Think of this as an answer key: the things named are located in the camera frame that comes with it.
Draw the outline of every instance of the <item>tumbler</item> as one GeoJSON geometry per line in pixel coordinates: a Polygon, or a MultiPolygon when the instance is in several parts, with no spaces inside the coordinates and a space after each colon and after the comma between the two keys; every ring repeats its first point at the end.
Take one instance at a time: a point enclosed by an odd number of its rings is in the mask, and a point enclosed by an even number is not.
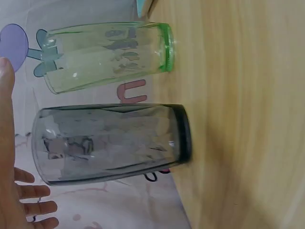
{"type": "Polygon", "coordinates": [[[32,130],[36,168],[48,185],[120,179],[186,163],[192,140],[179,104],[45,108],[32,130]]]}
{"type": "Polygon", "coordinates": [[[171,71],[173,55],[168,24],[113,22],[49,31],[41,60],[58,94],[171,71]]]}

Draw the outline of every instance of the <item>gray glass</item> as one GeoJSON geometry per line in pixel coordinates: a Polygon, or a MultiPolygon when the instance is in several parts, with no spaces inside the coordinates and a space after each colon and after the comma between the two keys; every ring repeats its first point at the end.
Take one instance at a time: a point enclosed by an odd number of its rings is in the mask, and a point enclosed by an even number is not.
{"type": "Polygon", "coordinates": [[[187,115],[176,104],[46,108],[33,126],[37,170],[49,185],[107,181],[185,163],[187,115]]]}

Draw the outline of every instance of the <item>wooden surface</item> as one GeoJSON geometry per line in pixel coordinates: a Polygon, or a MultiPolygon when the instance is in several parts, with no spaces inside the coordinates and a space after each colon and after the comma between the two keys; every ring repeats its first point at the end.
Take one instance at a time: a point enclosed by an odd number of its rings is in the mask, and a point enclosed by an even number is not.
{"type": "Polygon", "coordinates": [[[158,0],[175,70],[155,101],[185,105],[193,161],[173,169],[193,229],[305,228],[305,1],[158,0]]]}

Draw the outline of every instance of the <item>pink shape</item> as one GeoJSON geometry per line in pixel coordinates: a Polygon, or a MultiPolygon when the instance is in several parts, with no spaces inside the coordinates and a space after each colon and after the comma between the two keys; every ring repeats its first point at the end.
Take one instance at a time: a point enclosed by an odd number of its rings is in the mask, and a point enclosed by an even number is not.
{"type": "Polygon", "coordinates": [[[80,214],[75,214],[74,216],[73,216],[73,220],[74,221],[78,221],[78,220],[80,220],[81,219],[81,215],[80,214]]]}

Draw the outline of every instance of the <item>drinking glass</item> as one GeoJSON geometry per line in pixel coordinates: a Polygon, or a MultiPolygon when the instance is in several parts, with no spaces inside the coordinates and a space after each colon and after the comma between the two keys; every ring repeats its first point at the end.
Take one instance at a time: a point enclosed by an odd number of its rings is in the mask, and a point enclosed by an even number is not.
{"type": "Polygon", "coordinates": [[[107,181],[188,162],[192,141],[178,104],[45,108],[32,137],[36,168],[48,185],[107,181]]]}
{"type": "Polygon", "coordinates": [[[171,71],[173,56],[170,26],[140,21],[49,31],[41,60],[48,88],[58,94],[171,71]]]}

